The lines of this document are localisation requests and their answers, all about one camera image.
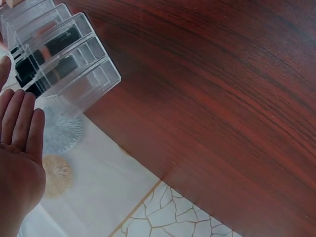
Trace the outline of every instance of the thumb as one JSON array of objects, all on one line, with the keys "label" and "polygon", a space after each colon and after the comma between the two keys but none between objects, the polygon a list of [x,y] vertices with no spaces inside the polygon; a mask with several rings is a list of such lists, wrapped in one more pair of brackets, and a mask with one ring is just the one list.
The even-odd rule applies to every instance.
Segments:
[{"label": "thumb", "polygon": [[11,60],[8,56],[4,56],[0,59],[0,91],[8,80],[11,71]]}]

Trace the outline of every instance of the hand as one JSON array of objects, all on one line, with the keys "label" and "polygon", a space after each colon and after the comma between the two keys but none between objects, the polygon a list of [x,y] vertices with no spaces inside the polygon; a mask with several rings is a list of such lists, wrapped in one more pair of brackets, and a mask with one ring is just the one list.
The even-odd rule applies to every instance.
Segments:
[{"label": "hand", "polygon": [[[0,90],[10,68],[10,59],[3,57]],[[45,118],[41,109],[34,110],[34,104],[35,96],[23,90],[8,89],[0,96],[0,201],[7,200],[6,206],[13,206],[6,215],[12,215],[17,223],[39,203],[45,191],[42,167]],[[0,203],[0,215],[5,210],[3,205]],[[7,220],[0,216],[0,223],[2,221]]]}]

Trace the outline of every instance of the acrylic makeup organizer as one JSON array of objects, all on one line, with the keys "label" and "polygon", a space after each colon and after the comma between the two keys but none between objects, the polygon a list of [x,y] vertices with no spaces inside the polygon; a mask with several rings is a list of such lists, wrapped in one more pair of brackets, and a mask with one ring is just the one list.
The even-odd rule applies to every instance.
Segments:
[{"label": "acrylic makeup organizer", "polygon": [[83,13],[52,0],[0,9],[0,30],[20,86],[55,114],[75,118],[120,82],[120,75]]}]

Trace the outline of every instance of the reddish-brown wood grain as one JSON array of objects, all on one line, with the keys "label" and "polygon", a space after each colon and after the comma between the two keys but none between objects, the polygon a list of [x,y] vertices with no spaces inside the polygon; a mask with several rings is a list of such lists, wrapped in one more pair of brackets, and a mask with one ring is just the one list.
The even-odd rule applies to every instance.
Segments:
[{"label": "reddish-brown wood grain", "polygon": [[122,75],[96,125],[245,237],[316,236],[316,1],[65,2]]}]

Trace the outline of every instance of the cracked pattern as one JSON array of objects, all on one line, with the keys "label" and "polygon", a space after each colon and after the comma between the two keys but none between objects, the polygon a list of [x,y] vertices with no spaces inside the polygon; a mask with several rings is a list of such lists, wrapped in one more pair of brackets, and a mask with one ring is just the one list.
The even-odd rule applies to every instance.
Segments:
[{"label": "cracked pattern", "polygon": [[241,237],[164,182],[114,237]]}]

